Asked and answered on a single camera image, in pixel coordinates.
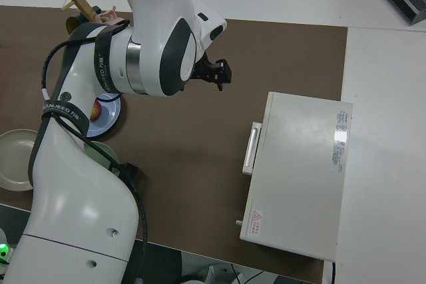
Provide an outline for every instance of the black strap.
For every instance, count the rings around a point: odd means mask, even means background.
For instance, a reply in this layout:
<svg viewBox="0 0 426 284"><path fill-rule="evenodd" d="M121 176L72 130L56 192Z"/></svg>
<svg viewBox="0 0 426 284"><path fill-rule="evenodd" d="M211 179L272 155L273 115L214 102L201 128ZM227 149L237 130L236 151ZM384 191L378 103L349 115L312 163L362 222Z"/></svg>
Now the black strap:
<svg viewBox="0 0 426 284"><path fill-rule="evenodd" d="M74 126L79 129L82 134L84 134L84 136L87 135L87 131L89 130L89 120L74 104L62 100L45 100L43 105L43 115L41 118L50 116L52 112L70 120L71 123L74 124Z"/></svg>
<svg viewBox="0 0 426 284"><path fill-rule="evenodd" d="M117 25L105 27L96 37L95 41L95 72L99 83L109 93L119 92L112 83L109 69L109 53L111 48L112 32L118 28Z"/></svg>

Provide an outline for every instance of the brown table mat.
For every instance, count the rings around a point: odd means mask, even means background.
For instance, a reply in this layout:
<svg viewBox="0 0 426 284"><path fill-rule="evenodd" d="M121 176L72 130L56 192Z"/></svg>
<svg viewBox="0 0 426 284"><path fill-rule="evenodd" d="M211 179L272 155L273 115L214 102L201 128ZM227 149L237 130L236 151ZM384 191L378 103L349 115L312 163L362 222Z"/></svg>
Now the brown table mat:
<svg viewBox="0 0 426 284"><path fill-rule="evenodd" d="M38 130L41 67L67 39L65 19L75 12L0 10L0 134ZM242 165L251 123L262 121L268 92L339 100L346 35L341 27L228 21L208 49L211 61L225 58L232 68L232 84L223 92L192 80L172 97L122 98L116 126L98 140L142 170L138 188L149 241L321 283L323 261L242 241L235 221L243 218L250 186ZM59 65L60 57L50 79ZM1 190L0 202L29 210L31 196Z"/></svg>

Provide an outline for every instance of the black cable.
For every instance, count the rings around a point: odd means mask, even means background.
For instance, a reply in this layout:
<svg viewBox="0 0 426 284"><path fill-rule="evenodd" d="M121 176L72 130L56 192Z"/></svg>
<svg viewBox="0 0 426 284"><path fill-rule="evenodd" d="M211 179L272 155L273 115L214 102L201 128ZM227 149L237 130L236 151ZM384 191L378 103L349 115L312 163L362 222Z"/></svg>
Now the black cable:
<svg viewBox="0 0 426 284"><path fill-rule="evenodd" d="M232 270L234 271L235 278L237 278L237 282L238 282L238 284L241 284L240 279L238 278L238 274L237 274L237 272L236 272L236 270L235 270L235 268L234 268L234 264L232 264L232 263L231 263L231 268L232 268ZM256 275L253 275L251 278L249 278L247 281L245 281L245 282L244 282L244 284L247 284L248 282L250 282L251 280L253 280L253 278L255 278L255 277L259 276L259 275L260 275L260 274L262 274L262 273L263 273L263 271L261 271L261 272L257 273Z"/></svg>
<svg viewBox="0 0 426 284"><path fill-rule="evenodd" d="M241 284L240 279L238 278L238 274L237 274L237 272L236 272L236 271L235 271L235 269L234 269L234 264L232 264L232 263L231 263L231 267L232 267L232 270L234 271L235 278L237 278L237 282L238 282L238 284Z"/></svg>
<svg viewBox="0 0 426 284"><path fill-rule="evenodd" d="M128 20L128 19L124 20L123 24L119 25L116 29L114 29L114 31L112 32L112 35L116 35L117 33L125 30L129 24L130 24L130 20ZM55 48L53 48L53 50L47 56L45 63L43 65L43 71L41 73L41 88L46 89L47 68L48 68L49 63L51 62L53 56L55 55L55 53L57 53L59 51L59 49L65 47L65 46L85 45L85 44L88 44L88 43L93 43L95 41L96 41L96 37L68 40L68 41L64 41L63 43L60 43Z"/></svg>
<svg viewBox="0 0 426 284"><path fill-rule="evenodd" d="M250 282L251 280L253 280L253 278L255 278L255 277L259 276L259 275L260 275L260 274L262 274L262 273L263 273L263 271L261 271L261 272L257 273L256 275L253 275L251 278L249 278L247 281L245 281L245 282L244 282L244 284L247 284L248 282Z"/></svg>
<svg viewBox="0 0 426 284"><path fill-rule="evenodd" d="M139 206L139 214L140 218L142 220L142 227L143 227L143 240L142 240L142 257L140 259L140 269L142 268L142 265L144 263L145 255L146 255L146 246L148 244L148 223L146 221L146 212L145 207L143 205L143 202L139 196L138 190L136 189L136 186L134 186L130 176L126 172L126 170L116 161L114 160L109 154L107 154L104 150L99 148L96 144L91 142L88 138L83 136L80 132L77 132L75 129L73 129L71 126L69 126L61 117L60 115L51 112L50 116L54 118L57 123L62 126L65 130L70 132L73 136L76 136L78 139L82 140L84 143L88 144L91 148L96 150L100 155L102 155L104 158L106 158L110 163L110 168L116 168L120 175L118 178L129 188L130 192L134 196L138 206Z"/></svg>
<svg viewBox="0 0 426 284"><path fill-rule="evenodd" d="M115 96L112 99L102 99L102 98L97 97L96 100L101 101L101 102L112 102L112 101L118 100L121 96L122 96L122 93L119 93L117 96Z"/></svg>
<svg viewBox="0 0 426 284"><path fill-rule="evenodd" d="M335 281L335 262L333 262L333 271L331 272L331 284L334 284Z"/></svg>

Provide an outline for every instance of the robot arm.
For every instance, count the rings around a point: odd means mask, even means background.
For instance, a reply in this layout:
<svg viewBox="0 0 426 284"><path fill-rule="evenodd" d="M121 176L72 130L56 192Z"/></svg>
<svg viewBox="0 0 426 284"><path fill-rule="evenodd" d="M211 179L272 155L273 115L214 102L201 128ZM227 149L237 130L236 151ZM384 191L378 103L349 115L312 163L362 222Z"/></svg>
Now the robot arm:
<svg viewBox="0 0 426 284"><path fill-rule="evenodd" d="M85 135L93 101L103 92L170 96L184 88L194 67L197 74L210 67L205 50L226 28L212 9L195 10L192 0L128 2L134 27L81 25L65 49L52 96L45 92L45 116L29 164L32 212L5 284L122 279L138 225L132 193L49 115L60 115ZM209 82L215 78L220 87L230 82L226 61L209 71Z"/></svg>

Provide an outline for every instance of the black circular button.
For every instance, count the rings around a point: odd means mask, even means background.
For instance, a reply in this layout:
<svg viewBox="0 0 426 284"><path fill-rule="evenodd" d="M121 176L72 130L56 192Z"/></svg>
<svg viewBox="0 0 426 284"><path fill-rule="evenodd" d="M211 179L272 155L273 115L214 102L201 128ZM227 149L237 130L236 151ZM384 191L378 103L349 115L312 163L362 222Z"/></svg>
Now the black circular button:
<svg viewBox="0 0 426 284"><path fill-rule="evenodd" d="M69 93L67 91L62 92L62 94L61 94L61 100L62 101L70 101L71 98L72 98L71 93Z"/></svg>

